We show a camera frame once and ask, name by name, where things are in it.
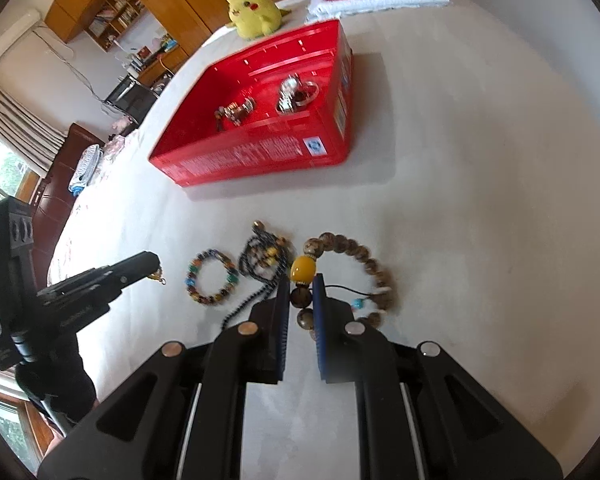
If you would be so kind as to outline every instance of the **yellow bead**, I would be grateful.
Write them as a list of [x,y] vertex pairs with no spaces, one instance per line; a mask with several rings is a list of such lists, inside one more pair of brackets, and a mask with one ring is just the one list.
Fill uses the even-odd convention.
[[291,281],[311,283],[315,276],[315,260],[305,254],[298,256],[291,266]]

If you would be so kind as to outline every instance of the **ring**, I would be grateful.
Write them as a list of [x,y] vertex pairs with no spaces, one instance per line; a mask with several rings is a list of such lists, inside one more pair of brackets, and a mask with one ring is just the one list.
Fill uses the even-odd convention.
[[[313,88],[312,92],[308,92],[307,88]],[[320,87],[313,81],[300,81],[298,74],[292,74],[280,83],[278,94],[278,104],[276,111],[280,115],[293,114],[299,108],[307,106],[320,93]]]

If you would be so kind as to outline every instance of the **colorful beaded bracelet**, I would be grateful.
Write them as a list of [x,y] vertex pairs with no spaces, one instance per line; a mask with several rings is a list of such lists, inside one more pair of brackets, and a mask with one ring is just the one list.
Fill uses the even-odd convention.
[[[333,233],[322,233],[318,238],[309,238],[302,248],[304,253],[298,256],[291,267],[291,281],[296,282],[296,288],[291,292],[291,304],[300,309],[298,312],[298,325],[304,330],[309,330],[314,337],[314,311],[309,308],[314,300],[309,284],[313,281],[316,273],[316,260],[322,256],[324,251],[345,253],[353,256],[365,266],[365,272],[374,277],[378,292],[366,295],[373,301],[379,310],[389,309],[395,301],[392,289],[392,277],[387,270],[381,270],[378,262],[371,257],[371,252],[364,245],[359,245],[352,238]],[[363,300],[356,300],[353,309],[362,308]],[[366,322],[374,328],[382,324],[382,316],[379,312],[372,312],[368,316],[358,318],[358,321]]]
[[[224,268],[226,269],[226,285],[217,294],[203,296],[196,288],[196,280],[198,278],[198,271],[202,266],[202,262],[208,258],[215,258],[216,260],[222,262]],[[189,292],[189,295],[193,301],[197,301],[198,303],[204,305],[222,303],[224,298],[226,298],[234,290],[235,285],[238,283],[238,269],[235,268],[234,263],[228,256],[222,254],[216,249],[209,249],[208,251],[200,253],[198,256],[196,256],[195,260],[192,260],[189,266],[189,274],[187,275],[187,279],[184,281],[184,283],[187,285],[187,291]]]

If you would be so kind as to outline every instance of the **red plastic box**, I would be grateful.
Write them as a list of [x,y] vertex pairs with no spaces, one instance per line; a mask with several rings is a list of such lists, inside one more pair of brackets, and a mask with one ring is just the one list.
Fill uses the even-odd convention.
[[[279,115],[280,83],[296,73],[320,92],[303,110]],[[351,74],[351,49],[337,20],[261,41],[207,67],[149,160],[180,186],[339,164],[350,148]],[[255,110],[218,132],[214,111],[248,96]]]

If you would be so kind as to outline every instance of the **bookshelf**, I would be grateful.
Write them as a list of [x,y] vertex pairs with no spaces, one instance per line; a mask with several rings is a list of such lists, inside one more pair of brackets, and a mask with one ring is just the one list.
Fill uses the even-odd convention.
[[145,12],[140,0],[105,0],[86,32],[98,46],[108,52],[113,42]]

